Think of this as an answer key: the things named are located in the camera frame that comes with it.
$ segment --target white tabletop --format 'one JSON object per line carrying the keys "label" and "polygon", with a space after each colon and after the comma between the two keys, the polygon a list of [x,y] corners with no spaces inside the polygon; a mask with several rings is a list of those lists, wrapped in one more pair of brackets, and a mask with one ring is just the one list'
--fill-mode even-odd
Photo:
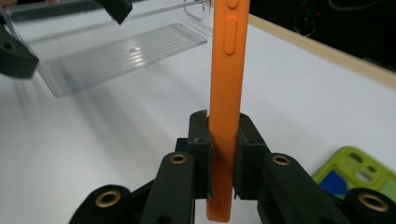
{"label": "white tabletop", "polygon": [[[210,45],[64,98],[39,75],[0,76],[0,223],[67,223],[93,190],[153,179],[189,115],[208,109]],[[396,90],[253,26],[241,112],[309,174],[346,145],[396,169]],[[256,203],[233,203],[231,223],[259,222]],[[204,201],[196,223],[208,223]]]}

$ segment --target orange phone case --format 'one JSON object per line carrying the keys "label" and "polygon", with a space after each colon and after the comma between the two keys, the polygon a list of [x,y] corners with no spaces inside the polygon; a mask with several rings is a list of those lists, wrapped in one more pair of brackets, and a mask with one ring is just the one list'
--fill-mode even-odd
{"label": "orange phone case", "polygon": [[213,198],[207,203],[206,216],[218,222],[228,222],[231,214],[249,4],[249,0],[215,1],[209,110]]}

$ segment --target orange button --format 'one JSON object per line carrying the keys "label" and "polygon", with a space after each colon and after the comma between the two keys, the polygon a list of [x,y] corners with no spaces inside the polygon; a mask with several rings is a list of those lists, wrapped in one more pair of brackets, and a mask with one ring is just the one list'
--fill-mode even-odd
{"label": "orange button", "polygon": [[225,22],[224,52],[228,55],[235,51],[236,18],[228,17]]}
{"label": "orange button", "polygon": [[238,6],[238,0],[228,0],[227,3],[229,8],[235,8]]}

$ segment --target clear plastic tray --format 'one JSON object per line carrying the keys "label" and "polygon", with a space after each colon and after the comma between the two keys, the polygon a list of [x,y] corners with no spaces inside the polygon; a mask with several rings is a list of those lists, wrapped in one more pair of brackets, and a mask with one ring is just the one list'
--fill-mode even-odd
{"label": "clear plastic tray", "polygon": [[37,69],[53,94],[62,96],[204,44],[206,2],[133,1],[122,25],[92,0],[9,7],[5,19],[39,58]]}

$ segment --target green object with holes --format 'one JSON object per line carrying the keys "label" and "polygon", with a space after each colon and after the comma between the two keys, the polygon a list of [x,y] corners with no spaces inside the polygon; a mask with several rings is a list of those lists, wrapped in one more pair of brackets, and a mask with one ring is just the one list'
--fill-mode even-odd
{"label": "green object with holes", "polygon": [[356,147],[341,147],[312,176],[325,191],[339,198],[350,189],[378,191],[396,202],[396,174]]}

